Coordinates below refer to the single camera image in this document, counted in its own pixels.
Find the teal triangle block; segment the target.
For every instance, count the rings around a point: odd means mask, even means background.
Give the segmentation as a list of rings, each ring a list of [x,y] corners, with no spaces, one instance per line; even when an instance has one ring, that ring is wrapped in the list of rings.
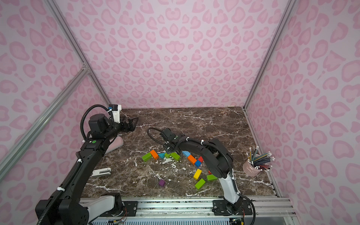
[[[158,154],[159,155],[159,157],[161,158],[161,159],[164,159],[165,158],[165,153],[160,153],[160,154]]]

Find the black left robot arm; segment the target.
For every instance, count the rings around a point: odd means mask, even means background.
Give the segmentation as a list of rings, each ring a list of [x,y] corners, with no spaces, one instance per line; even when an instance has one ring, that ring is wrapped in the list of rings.
[[[56,191],[35,208],[39,225],[87,225],[100,215],[126,213],[120,193],[106,194],[90,203],[81,204],[88,179],[118,134],[136,129],[138,118],[121,116],[121,105],[93,105],[80,121],[84,140],[77,160]]]

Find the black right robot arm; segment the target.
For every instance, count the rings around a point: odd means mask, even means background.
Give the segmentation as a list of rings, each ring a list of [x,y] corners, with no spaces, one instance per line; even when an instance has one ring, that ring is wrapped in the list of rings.
[[[234,176],[233,156],[222,144],[214,138],[210,141],[198,140],[187,135],[177,135],[171,129],[162,130],[150,127],[148,136],[163,146],[166,153],[188,151],[202,157],[203,162],[220,181],[223,189],[223,199],[213,202],[213,213],[216,216],[251,215],[256,217],[253,202],[239,191]]]

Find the yellow block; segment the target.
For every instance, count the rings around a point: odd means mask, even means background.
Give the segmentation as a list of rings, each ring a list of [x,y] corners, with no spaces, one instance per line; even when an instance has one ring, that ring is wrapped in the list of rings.
[[[197,169],[194,176],[193,176],[193,178],[197,181],[199,179],[201,173],[202,173],[202,170]]]

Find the green block bottom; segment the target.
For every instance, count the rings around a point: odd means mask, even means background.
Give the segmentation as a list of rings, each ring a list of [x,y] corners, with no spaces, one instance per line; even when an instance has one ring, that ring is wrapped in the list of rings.
[[[199,190],[199,189],[201,189],[201,188],[205,185],[205,183],[206,183],[206,181],[205,181],[204,179],[200,179],[200,180],[196,183],[195,188],[196,188],[197,190]]]

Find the orange block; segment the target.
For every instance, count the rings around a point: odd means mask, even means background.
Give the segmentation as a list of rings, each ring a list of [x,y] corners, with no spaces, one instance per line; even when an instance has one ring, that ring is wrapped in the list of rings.
[[[197,162],[197,159],[195,157],[193,157],[192,155],[189,155],[187,157],[187,159],[192,165],[194,165]]]
[[[156,153],[155,150],[151,150],[151,151],[150,151],[150,154],[151,154],[151,156],[152,156],[155,160],[157,160],[157,159],[159,158],[159,155]]]

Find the light blue block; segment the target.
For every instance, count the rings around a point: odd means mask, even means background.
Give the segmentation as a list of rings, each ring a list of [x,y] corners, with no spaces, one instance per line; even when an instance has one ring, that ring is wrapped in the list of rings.
[[[183,155],[189,157],[191,153],[189,151],[182,151]]]

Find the blue cube block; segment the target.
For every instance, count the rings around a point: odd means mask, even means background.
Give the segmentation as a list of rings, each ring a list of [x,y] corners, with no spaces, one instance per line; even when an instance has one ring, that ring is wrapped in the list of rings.
[[[197,160],[195,163],[194,163],[194,165],[197,167],[197,168],[199,168],[200,166],[201,166],[201,162],[199,161],[199,160]]]

